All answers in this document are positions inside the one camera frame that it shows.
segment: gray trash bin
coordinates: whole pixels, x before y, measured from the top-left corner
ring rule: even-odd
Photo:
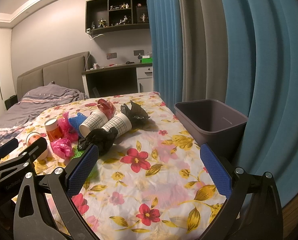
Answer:
[[[208,143],[215,154],[231,161],[247,116],[215,99],[176,103],[175,111],[176,117],[199,145]]]

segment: blue curtain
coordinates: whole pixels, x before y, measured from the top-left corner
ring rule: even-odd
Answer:
[[[298,1],[222,1],[225,102],[249,115],[234,164],[272,172],[284,206],[298,193]]]
[[[147,0],[154,90],[173,111],[182,100],[183,51],[179,0]]]

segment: upholstered headboard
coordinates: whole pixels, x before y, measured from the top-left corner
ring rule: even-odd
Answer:
[[[60,58],[18,76],[16,82],[18,100],[20,101],[26,92],[46,86],[52,81],[56,85],[84,92],[81,72],[84,71],[89,54],[87,51]]]

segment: desk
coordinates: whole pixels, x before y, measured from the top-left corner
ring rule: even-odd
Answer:
[[[115,65],[82,72],[84,91],[89,98],[153,91],[152,63]]]

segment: curtain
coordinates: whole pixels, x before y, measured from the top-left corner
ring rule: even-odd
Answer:
[[[183,101],[225,101],[228,47],[222,0],[180,0]]]
[[[183,47],[179,0],[147,0],[154,89],[173,111],[182,101]]]
[[[298,193],[298,0],[222,0],[226,103],[249,115],[233,163],[273,173],[282,206]]]

